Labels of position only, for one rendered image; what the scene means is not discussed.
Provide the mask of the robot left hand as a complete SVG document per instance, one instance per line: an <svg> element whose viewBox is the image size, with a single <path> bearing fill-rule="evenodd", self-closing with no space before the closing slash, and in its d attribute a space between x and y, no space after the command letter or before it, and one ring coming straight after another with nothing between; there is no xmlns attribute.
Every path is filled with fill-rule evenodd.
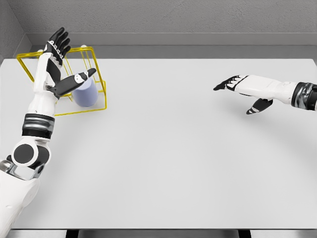
<svg viewBox="0 0 317 238"><path fill-rule="evenodd" d="M64 27L58 29L46 42L43 54L39 57L34 92L52 92L57 98L72 92L85 83L94 73L95 68L61 78L61 68L66 53L71 49L70 38Z"/></svg>

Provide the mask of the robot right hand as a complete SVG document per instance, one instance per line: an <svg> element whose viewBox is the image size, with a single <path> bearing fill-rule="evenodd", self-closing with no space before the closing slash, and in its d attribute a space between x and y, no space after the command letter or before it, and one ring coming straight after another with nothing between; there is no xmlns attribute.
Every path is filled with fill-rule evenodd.
<svg viewBox="0 0 317 238"><path fill-rule="evenodd" d="M230 90L244 96L256 97L256 102L246 111L247 115L260 113L273 104L273 87L278 84L277 80L256 76L256 75L236 75L217 86L214 91Z"/></svg>

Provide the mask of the pale blue cup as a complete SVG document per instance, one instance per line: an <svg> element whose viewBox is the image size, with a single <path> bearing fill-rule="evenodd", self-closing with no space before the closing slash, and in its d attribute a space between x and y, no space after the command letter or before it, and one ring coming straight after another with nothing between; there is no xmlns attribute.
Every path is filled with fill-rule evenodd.
<svg viewBox="0 0 317 238"><path fill-rule="evenodd" d="M72 98L81 107L93 106L98 99L98 90L93 77L90 77L80 87L72 91Z"/></svg>

